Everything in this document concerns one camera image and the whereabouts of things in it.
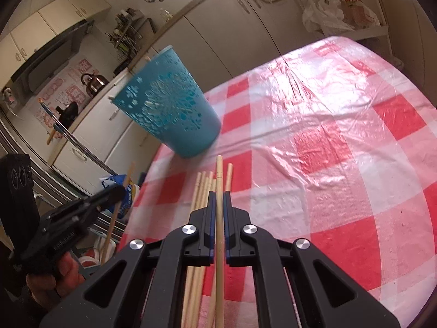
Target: person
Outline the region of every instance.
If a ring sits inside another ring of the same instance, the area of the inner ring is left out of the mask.
[[[3,288],[0,288],[1,327],[37,328],[43,317],[56,306],[49,291],[55,290],[62,298],[85,281],[79,273],[79,264],[70,253],[65,253],[58,262],[62,278],[58,281],[52,275],[26,276],[26,286],[18,300],[12,302]]]

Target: hand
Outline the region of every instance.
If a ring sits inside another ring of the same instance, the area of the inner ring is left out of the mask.
[[[33,299],[47,310],[51,310],[56,305],[56,302],[50,299],[48,291],[56,289],[61,297],[65,297],[85,281],[84,277],[79,275],[79,264],[68,252],[59,260],[58,269],[63,276],[58,282],[52,275],[29,274],[26,276],[26,283],[32,292]]]

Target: blue cup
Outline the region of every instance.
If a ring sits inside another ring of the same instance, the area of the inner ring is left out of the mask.
[[[172,46],[147,63],[113,103],[183,158],[207,149],[222,126]]]

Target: metal bolt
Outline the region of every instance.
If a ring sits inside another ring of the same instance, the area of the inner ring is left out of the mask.
[[[304,239],[304,238],[298,239],[296,241],[296,246],[299,249],[308,249],[309,248],[309,240],[308,239]]]
[[[141,249],[144,246],[144,242],[141,239],[134,239],[129,243],[129,246],[133,250]]]
[[[253,224],[247,224],[243,227],[243,232],[246,234],[254,234],[257,230],[258,228]]]
[[[192,224],[186,224],[185,226],[182,227],[182,232],[184,232],[185,234],[193,234],[196,231],[196,227],[193,226]]]

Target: tablecloth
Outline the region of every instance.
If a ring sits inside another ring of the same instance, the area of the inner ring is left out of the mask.
[[[122,239],[187,221],[198,171],[232,162],[232,203],[276,238],[308,238],[406,327],[436,286],[437,110],[365,47],[331,37],[206,94],[222,120],[205,153],[162,146]],[[211,292],[208,268],[199,327]],[[226,328],[257,327],[250,268],[226,268]]]

